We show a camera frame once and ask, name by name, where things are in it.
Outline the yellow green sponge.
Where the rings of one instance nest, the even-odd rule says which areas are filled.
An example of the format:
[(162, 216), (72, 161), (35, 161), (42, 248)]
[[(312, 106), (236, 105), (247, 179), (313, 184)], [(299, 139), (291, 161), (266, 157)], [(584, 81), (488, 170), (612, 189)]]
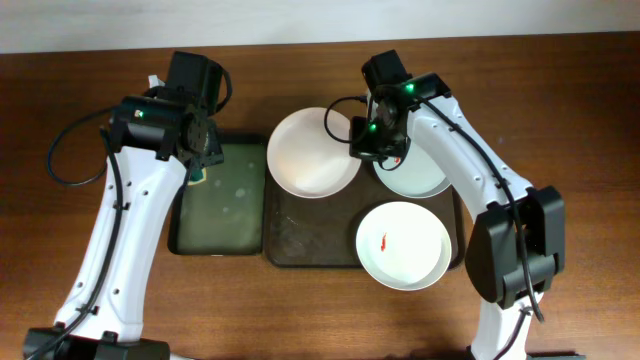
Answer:
[(188, 185), (189, 186), (194, 186), (194, 185), (197, 185), (197, 184), (200, 184), (200, 183), (204, 182), (205, 180), (206, 180), (206, 169), (205, 168), (192, 170), (191, 173), (190, 173), (189, 180), (188, 180)]

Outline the pink plate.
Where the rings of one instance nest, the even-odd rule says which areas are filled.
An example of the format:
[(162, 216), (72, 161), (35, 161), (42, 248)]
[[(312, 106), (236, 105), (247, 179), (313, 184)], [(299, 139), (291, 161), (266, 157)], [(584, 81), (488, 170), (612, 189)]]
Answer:
[(286, 192), (306, 199), (334, 195), (355, 178), (361, 161), (349, 155), (349, 146), (327, 132), (346, 138), (349, 120), (321, 107), (296, 111), (272, 132), (267, 146), (268, 169)]

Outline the cream white plate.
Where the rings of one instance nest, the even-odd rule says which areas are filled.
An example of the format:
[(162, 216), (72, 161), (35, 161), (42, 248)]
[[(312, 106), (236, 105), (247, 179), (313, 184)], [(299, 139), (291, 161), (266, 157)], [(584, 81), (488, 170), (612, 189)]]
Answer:
[(439, 281), (452, 260), (444, 223), (430, 210), (410, 202), (388, 202), (360, 222), (355, 247), (365, 271), (399, 291), (426, 289)]

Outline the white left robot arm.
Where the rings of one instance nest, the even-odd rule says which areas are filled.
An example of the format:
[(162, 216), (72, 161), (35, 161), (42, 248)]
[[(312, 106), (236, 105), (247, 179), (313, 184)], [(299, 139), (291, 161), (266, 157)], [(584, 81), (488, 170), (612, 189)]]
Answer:
[(223, 162), (213, 119), (232, 96), (229, 72), (177, 51), (165, 80), (105, 109), (105, 187), (84, 259), (49, 328), (31, 328), (26, 359), (172, 359), (142, 338), (147, 283), (165, 219), (192, 173)]

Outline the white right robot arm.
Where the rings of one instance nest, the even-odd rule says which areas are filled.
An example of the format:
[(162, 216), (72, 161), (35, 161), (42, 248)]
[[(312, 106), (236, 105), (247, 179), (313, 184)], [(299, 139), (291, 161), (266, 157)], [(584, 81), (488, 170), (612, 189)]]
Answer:
[(435, 73), (408, 73), (394, 50), (361, 68), (367, 115), (350, 134), (350, 154), (383, 163), (425, 151), (473, 219), (465, 267), (481, 310), (469, 359), (525, 359), (528, 329), (544, 319), (539, 302), (565, 268), (565, 203), (535, 188), (473, 129)]

